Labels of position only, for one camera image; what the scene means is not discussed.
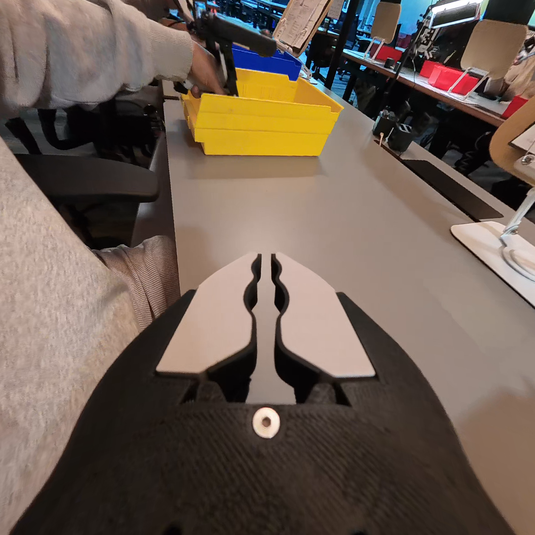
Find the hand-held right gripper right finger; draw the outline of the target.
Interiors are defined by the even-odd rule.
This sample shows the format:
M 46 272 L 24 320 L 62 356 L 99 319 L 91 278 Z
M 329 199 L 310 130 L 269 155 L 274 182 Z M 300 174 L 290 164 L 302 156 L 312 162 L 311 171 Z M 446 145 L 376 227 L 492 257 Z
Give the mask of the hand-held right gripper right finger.
M 289 256 L 272 255 L 279 311 L 277 343 L 290 358 L 331 378 L 371 378 L 376 371 L 334 288 Z

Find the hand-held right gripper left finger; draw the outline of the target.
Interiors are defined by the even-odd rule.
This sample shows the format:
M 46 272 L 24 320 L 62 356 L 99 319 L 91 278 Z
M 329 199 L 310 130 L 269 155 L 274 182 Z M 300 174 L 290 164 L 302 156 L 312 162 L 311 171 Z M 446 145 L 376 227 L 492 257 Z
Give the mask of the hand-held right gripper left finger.
M 186 307 L 157 373 L 222 373 L 244 365 L 252 373 L 257 358 L 257 283 L 262 255 L 249 252 L 202 282 Z

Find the yellow plastic bin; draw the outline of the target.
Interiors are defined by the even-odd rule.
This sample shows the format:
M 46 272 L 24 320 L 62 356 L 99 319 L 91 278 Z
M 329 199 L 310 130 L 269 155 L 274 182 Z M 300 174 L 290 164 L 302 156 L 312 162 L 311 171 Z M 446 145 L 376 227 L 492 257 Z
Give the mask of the yellow plastic bin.
M 238 96 L 181 96 L 193 139 L 209 156 L 319 156 L 342 105 L 303 78 L 236 69 Z

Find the person's left forearm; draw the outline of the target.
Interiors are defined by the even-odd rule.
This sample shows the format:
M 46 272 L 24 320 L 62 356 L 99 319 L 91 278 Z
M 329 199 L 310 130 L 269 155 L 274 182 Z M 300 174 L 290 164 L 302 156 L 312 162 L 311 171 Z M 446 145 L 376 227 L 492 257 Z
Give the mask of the person's left forearm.
M 159 23 L 165 12 L 165 1 L 1 1 L 1 118 L 184 81 L 194 44 Z

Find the grey desk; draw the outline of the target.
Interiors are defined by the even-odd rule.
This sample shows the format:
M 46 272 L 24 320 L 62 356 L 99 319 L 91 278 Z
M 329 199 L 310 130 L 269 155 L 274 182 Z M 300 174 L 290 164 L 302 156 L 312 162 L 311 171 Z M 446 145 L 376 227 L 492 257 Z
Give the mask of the grey desk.
M 273 363 L 271 254 L 348 295 L 414 360 L 474 472 L 517 534 L 534 534 L 534 308 L 452 235 L 470 222 L 344 110 L 312 158 L 206 156 L 181 101 L 163 103 L 164 193 L 180 289 L 262 254 L 247 401 L 293 403 Z

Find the black desk chair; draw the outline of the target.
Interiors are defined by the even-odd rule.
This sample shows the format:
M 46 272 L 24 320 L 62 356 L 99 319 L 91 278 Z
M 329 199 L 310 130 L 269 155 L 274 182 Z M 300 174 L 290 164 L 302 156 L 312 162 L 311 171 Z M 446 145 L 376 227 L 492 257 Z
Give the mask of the black desk chair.
M 94 157 L 15 155 L 43 194 L 53 202 L 153 202 L 157 175 L 143 167 Z

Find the person's left hand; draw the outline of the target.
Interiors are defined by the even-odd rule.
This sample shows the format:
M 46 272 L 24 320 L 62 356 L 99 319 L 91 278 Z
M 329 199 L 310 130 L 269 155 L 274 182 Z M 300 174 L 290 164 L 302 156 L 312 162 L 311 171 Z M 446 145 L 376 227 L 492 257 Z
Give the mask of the person's left hand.
M 195 41 L 191 69 L 186 80 L 191 85 L 189 90 L 194 98 L 201 98 L 204 93 L 226 95 L 215 58 Z

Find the blue plastic bin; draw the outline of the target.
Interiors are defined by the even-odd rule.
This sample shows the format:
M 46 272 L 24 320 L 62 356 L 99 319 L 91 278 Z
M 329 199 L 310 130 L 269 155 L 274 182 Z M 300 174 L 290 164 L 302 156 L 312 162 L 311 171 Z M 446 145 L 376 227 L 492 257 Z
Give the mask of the blue plastic bin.
M 276 50 L 273 56 L 262 57 L 256 52 L 233 44 L 232 53 L 237 69 L 286 75 L 290 81 L 297 81 L 300 76 L 302 63 L 288 52 Z

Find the document stand with white base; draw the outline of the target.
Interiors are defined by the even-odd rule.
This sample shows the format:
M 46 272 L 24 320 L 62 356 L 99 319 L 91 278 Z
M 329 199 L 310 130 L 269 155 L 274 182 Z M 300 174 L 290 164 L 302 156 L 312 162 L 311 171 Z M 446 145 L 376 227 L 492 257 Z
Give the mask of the document stand with white base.
M 289 1 L 273 32 L 277 49 L 299 57 L 307 48 L 332 1 Z
M 364 57 L 369 56 L 375 59 L 384 44 L 392 42 L 401 14 L 401 1 L 380 1 L 377 5 L 373 25 L 371 28 L 371 42 L 364 53 Z M 371 56 L 371 48 L 374 42 L 378 42 L 378 47 Z
M 529 186 L 525 199 L 506 225 L 482 222 L 453 225 L 451 234 L 464 247 L 534 306 L 534 245 L 518 233 L 534 207 L 534 154 L 513 148 L 509 142 L 534 123 L 527 111 L 517 111 L 496 131 L 490 144 L 493 161 Z
M 460 61 L 463 73 L 449 87 L 448 93 L 461 83 L 471 70 L 482 72 L 480 85 L 487 78 L 500 79 L 511 67 L 527 35 L 527 25 L 491 19 L 480 20 L 474 28 Z

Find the person's striped shirt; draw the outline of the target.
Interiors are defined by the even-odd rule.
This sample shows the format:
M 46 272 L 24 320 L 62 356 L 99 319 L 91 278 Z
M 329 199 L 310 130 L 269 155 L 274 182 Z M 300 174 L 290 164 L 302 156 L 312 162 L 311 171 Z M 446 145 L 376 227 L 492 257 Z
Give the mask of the person's striped shirt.
M 140 331 L 180 298 L 177 250 L 167 236 L 155 236 L 135 247 L 121 244 L 92 253 L 128 287 Z

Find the red plastic bin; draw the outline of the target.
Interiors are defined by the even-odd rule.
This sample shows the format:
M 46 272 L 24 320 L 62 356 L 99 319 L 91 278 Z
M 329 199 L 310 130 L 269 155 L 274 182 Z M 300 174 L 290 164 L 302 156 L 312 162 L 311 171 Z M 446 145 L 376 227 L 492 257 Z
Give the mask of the red plastic bin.
M 508 102 L 505 110 L 501 114 L 503 119 L 510 118 L 516 111 L 518 111 L 523 105 L 529 101 L 528 98 L 524 98 L 520 95 L 515 95 L 513 99 Z
M 379 48 L 379 44 L 374 42 L 371 44 L 369 51 L 369 57 L 378 62 L 385 62 L 387 59 L 391 58 L 395 63 L 400 61 L 403 50 L 398 48 L 393 48 L 389 45 L 382 45 Z
M 467 96 L 481 82 L 481 78 L 430 60 L 424 61 L 419 74 L 435 89 L 450 91 L 460 96 Z

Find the white light bar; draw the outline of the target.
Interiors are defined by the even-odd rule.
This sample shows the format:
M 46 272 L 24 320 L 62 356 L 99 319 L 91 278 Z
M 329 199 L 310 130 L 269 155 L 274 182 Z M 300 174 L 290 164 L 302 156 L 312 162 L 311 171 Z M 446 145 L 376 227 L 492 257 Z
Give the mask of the white light bar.
M 440 29 L 479 20 L 482 2 L 438 1 L 431 5 L 426 12 L 426 17 L 429 19 L 429 29 Z

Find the wooden work table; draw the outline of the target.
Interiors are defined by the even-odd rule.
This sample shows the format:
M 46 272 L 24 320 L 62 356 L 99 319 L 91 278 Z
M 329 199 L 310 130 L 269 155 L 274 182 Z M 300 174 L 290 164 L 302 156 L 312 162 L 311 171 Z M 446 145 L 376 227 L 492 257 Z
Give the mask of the wooden work table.
M 395 77 L 394 70 L 384 68 L 382 63 L 375 60 L 370 60 L 368 57 L 365 57 L 363 53 L 344 49 L 342 52 L 342 57 L 348 62 L 369 68 L 389 79 Z M 461 97 L 458 94 L 438 90 L 431 86 L 427 82 L 426 78 L 421 77 L 417 72 L 408 68 L 402 68 L 397 82 L 409 87 L 410 89 L 414 89 L 419 93 L 433 97 L 439 102 L 448 104 L 455 109 L 461 110 L 464 113 L 467 113 L 479 120 L 485 121 L 486 123 L 495 127 L 498 127 L 505 122 L 505 118 L 502 116 L 502 113 L 507 108 L 508 103 L 500 104 L 498 102 L 490 101 L 476 93 L 471 93 L 466 97 Z

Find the white instruction sheet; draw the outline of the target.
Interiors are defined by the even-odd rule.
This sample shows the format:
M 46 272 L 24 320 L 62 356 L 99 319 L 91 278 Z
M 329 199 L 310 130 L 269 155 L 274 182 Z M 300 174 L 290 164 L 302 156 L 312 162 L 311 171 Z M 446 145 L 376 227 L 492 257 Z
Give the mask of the white instruction sheet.
M 509 142 L 513 148 L 534 154 L 534 123 L 530 125 L 523 133 Z

